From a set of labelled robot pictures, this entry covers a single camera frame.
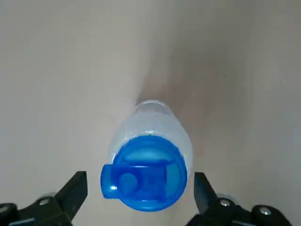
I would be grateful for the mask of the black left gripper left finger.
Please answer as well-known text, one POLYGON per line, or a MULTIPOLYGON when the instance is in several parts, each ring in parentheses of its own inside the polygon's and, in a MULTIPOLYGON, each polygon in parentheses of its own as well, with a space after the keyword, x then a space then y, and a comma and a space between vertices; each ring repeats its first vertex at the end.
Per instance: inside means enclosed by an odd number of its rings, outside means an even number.
POLYGON ((14 203, 0 205, 2 226, 71 226, 87 197, 87 173, 76 172, 54 195, 39 198, 19 209, 14 203))

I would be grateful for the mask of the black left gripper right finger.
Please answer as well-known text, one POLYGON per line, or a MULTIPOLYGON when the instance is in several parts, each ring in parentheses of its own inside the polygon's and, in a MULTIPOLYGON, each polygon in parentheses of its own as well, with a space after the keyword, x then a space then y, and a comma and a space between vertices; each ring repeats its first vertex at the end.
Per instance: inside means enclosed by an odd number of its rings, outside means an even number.
POLYGON ((194 173, 194 199, 199 213, 189 226, 290 226, 291 222, 278 209, 255 205, 251 211, 229 198, 218 197, 203 172, 194 173))

